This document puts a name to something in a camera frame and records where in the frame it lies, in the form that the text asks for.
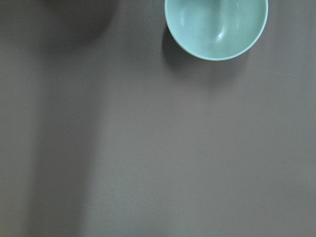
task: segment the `brown-gray table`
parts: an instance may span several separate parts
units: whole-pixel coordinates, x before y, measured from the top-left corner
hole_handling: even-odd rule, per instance
[[[222,62],[163,4],[0,2],[0,237],[316,236],[316,1]]]

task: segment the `mint green bowl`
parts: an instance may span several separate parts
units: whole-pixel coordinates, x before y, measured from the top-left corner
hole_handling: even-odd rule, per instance
[[[227,60],[258,40],[268,18],[268,0],[165,0],[168,28],[189,54]]]

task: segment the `bowl rim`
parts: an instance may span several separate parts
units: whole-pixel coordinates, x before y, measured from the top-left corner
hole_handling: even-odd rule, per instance
[[[235,58],[243,53],[245,53],[248,49],[250,49],[256,42],[257,40],[259,39],[259,37],[261,36],[261,34],[263,33],[263,30],[266,26],[266,23],[267,23],[267,20],[268,20],[268,12],[269,12],[269,4],[268,4],[268,0],[264,0],[265,1],[265,7],[266,7],[266,10],[265,10],[265,17],[264,17],[264,21],[263,21],[263,24],[261,26],[261,29],[257,35],[257,37],[252,41],[252,43],[246,47],[244,50],[234,54],[234,55],[231,55],[231,56],[228,56],[228,57],[222,57],[222,58],[212,58],[212,57],[205,57],[205,56],[202,56],[202,55],[199,55],[197,53],[194,53],[193,51],[189,50],[187,47],[185,47],[182,43],[179,42],[179,40],[176,38],[174,32],[172,31],[172,28],[170,26],[170,23],[169,23],[169,18],[168,18],[168,14],[167,14],[167,5],[168,5],[168,0],[165,0],[164,1],[164,14],[165,14],[165,18],[166,18],[166,22],[167,22],[167,26],[168,26],[168,29],[172,35],[172,37],[174,38],[174,40],[178,43],[178,45],[184,49],[187,53],[191,54],[192,56],[194,57],[197,57],[197,58],[200,58],[200,59],[205,59],[205,60],[210,60],[210,61],[223,61],[223,60],[228,60],[228,59],[232,59],[232,58]]]

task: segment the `tabletop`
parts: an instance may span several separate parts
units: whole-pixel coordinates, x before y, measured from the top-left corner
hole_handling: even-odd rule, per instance
[[[0,3],[0,236],[316,236],[316,1],[241,56],[162,0]]]

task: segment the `bowl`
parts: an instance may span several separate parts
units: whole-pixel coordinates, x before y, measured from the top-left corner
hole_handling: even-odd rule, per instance
[[[268,18],[268,0],[165,0],[167,26],[189,54],[227,60],[252,47]]]

